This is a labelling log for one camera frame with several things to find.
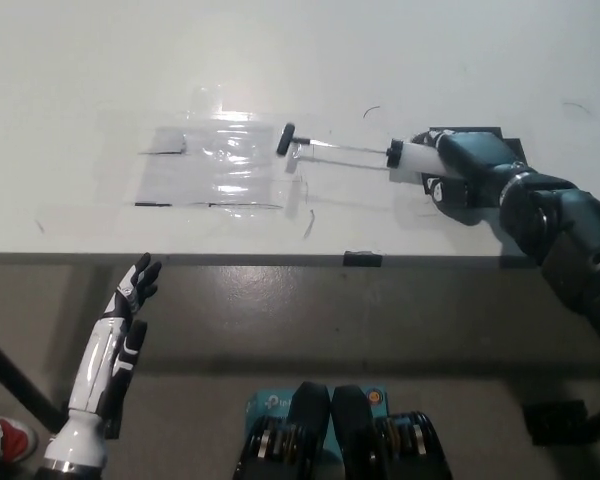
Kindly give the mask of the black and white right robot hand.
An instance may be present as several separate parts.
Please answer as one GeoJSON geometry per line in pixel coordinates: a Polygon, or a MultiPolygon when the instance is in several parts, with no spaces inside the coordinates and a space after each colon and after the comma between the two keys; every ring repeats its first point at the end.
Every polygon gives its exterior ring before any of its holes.
{"type": "Polygon", "coordinates": [[[423,177],[434,203],[447,208],[496,208],[509,182],[531,168],[491,131],[429,130],[412,142],[432,147],[456,176],[423,177]]]}

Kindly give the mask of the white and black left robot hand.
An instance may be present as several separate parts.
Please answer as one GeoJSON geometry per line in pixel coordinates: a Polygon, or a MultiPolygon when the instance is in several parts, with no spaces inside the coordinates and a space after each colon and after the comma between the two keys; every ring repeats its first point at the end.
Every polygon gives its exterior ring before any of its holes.
{"type": "Polygon", "coordinates": [[[107,464],[106,425],[120,415],[148,325],[137,315],[157,292],[162,264],[143,254],[122,277],[94,323],[68,402],[68,418],[48,444],[43,468],[100,474],[107,464]]]}

